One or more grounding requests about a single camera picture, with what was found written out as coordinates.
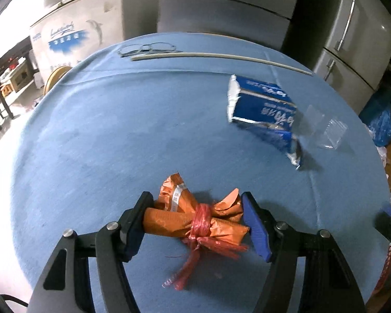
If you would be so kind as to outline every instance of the metal screw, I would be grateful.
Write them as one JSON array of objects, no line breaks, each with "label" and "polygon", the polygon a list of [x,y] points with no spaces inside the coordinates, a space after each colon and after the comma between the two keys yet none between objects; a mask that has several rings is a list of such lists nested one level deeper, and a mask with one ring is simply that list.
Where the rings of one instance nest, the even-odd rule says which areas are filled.
[{"label": "metal screw", "polygon": [[327,231],[327,230],[321,230],[320,231],[320,236],[322,237],[322,238],[330,238],[330,232],[329,231]]},{"label": "metal screw", "polygon": [[114,231],[116,230],[118,227],[119,227],[119,224],[116,222],[116,221],[112,221],[112,222],[109,222],[107,225],[106,225],[107,229],[109,231]]},{"label": "metal screw", "polygon": [[64,232],[63,232],[63,237],[65,238],[69,238],[71,235],[74,234],[74,231],[71,229],[71,228],[68,228],[66,229]]},{"label": "metal screw", "polygon": [[275,227],[280,231],[285,231],[288,228],[288,224],[284,221],[278,221]]}]

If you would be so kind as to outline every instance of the blue plastic bag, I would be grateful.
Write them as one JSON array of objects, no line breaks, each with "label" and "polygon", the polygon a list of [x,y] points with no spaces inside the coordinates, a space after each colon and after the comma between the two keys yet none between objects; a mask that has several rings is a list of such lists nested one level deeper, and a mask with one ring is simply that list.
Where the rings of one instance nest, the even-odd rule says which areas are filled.
[{"label": "blue plastic bag", "polygon": [[381,88],[369,99],[359,115],[374,133],[374,143],[384,147],[391,142],[391,88]]}]

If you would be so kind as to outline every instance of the orange package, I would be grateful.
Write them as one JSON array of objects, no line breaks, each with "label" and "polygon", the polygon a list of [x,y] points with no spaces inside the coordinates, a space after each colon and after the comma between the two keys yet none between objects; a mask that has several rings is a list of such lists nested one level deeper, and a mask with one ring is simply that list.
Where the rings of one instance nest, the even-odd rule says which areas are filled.
[{"label": "orange package", "polygon": [[247,247],[241,241],[249,228],[240,225],[243,214],[239,190],[234,189],[222,201],[198,204],[180,174],[169,176],[163,183],[155,208],[148,208],[143,218],[145,233],[179,237],[190,246],[191,254],[178,274],[166,285],[183,289],[204,246],[215,253],[237,258],[235,252]]}]

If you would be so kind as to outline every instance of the black cable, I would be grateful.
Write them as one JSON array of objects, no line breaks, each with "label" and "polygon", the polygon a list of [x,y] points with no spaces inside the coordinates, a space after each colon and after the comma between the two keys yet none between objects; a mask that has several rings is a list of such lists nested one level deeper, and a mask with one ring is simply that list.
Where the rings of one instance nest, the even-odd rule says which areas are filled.
[{"label": "black cable", "polygon": [[18,298],[15,298],[13,296],[10,296],[8,294],[2,294],[2,298],[3,298],[4,301],[8,301],[8,300],[9,301],[13,301],[15,303],[18,303],[19,305],[27,307],[27,303],[26,302],[24,302],[24,301],[22,301],[22,300],[20,300]]}]

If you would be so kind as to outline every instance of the blue tissue pack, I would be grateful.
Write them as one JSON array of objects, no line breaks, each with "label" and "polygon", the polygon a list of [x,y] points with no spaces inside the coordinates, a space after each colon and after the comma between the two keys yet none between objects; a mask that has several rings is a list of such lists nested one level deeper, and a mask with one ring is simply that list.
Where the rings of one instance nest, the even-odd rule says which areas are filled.
[{"label": "blue tissue pack", "polygon": [[297,107],[275,83],[232,75],[228,89],[228,121],[252,132],[286,153],[297,168],[301,148],[291,128]]}]

